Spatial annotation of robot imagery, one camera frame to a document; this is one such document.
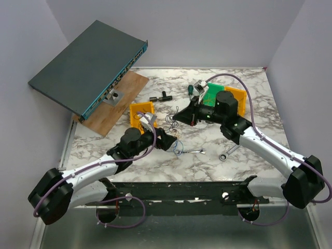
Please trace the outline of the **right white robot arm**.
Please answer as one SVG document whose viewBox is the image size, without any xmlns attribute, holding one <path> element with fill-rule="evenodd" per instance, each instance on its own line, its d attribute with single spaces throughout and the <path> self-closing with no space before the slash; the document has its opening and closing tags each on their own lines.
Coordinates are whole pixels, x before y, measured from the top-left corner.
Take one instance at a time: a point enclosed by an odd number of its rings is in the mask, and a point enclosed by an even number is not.
<svg viewBox="0 0 332 249">
<path fill-rule="evenodd" d="M 214 106 L 200 104 L 199 97 L 194 96 L 173 119 L 190 126 L 195 126 L 198 121 L 219 124 L 225 138 L 253 151 L 285 177 L 284 182 L 267 178 L 251 180 L 239 189 L 239 198 L 244 203 L 251 203 L 261 196 L 277 197 L 303 209 L 325 187 L 321 161 L 314 155 L 304 157 L 288 150 L 258 131 L 238 114 L 238 101 L 229 91 L 218 92 Z"/>
</svg>

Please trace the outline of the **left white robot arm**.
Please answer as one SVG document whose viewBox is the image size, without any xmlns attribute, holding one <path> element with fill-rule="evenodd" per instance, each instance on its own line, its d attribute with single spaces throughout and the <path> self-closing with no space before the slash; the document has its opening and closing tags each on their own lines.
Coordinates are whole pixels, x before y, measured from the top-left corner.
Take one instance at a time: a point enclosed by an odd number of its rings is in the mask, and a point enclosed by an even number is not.
<svg viewBox="0 0 332 249">
<path fill-rule="evenodd" d="M 96 161 L 69 171 L 48 170 L 27 198 L 34 208 L 33 216 L 40 217 L 46 225 L 55 223 L 74 205 L 80 190 L 124 171 L 155 148 L 167 151 L 176 140 L 162 128 L 144 133 L 128 128 L 119 143 Z"/>
</svg>

